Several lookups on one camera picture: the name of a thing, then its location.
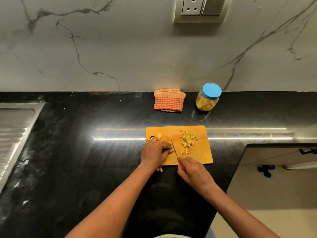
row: blue lid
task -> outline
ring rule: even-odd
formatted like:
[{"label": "blue lid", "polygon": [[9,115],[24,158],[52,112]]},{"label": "blue lid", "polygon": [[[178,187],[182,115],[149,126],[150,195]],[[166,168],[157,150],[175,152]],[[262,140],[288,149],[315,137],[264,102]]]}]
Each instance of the blue lid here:
[{"label": "blue lid", "polygon": [[201,93],[206,99],[215,100],[221,95],[221,88],[215,83],[206,83]]}]

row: jar with blue lid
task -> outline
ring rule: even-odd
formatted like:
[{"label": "jar with blue lid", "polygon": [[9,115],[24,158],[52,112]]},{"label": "jar with blue lid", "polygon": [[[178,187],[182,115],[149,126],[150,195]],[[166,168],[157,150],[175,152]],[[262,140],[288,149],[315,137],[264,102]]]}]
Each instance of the jar with blue lid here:
[{"label": "jar with blue lid", "polygon": [[218,102],[221,92],[221,88],[217,84],[206,83],[197,95],[197,108],[201,111],[210,111]]}]

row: power outlet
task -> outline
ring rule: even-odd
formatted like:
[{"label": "power outlet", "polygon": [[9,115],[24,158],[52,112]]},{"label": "power outlet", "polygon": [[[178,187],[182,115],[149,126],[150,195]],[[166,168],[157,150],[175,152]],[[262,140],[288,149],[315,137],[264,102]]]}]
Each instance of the power outlet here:
[{"label": "power outlet", "polygon": [[204,0],[184,0],[182,15],[200,15]]}]

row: wall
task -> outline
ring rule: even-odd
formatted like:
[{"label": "wall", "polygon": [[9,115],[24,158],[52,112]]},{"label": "wall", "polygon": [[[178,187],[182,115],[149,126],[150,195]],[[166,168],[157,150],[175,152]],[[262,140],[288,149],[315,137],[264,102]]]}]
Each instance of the wall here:
[{"label": "wall", "polygon": [[173,24],[175,0],[2,0],[0,91],[317,90],[317,0],[233,0]]}]

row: knife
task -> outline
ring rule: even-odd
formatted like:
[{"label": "knife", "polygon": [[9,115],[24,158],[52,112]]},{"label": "knife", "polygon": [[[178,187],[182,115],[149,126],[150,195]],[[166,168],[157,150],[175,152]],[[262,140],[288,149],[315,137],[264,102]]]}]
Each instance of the knife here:
[{"label": "knife", "polygon": [[[178,154],[177,154],[177,151],[176,151],[176,149],[175,149],[175,146],[174,146],[174,143],[173,143],[173,141],[172,141],[172,138],[171,138],[171,142],[172,142],[172,145],[173,145],[173,148],[174,148],[174,150],[175,150],[176,157],[177,157]],[[179,163],[180,167],[181,167],[183,170],[185,170],[184,167],[183,167],[183,165],[182,165],[179,161],[178,161],[178,163]]]}]

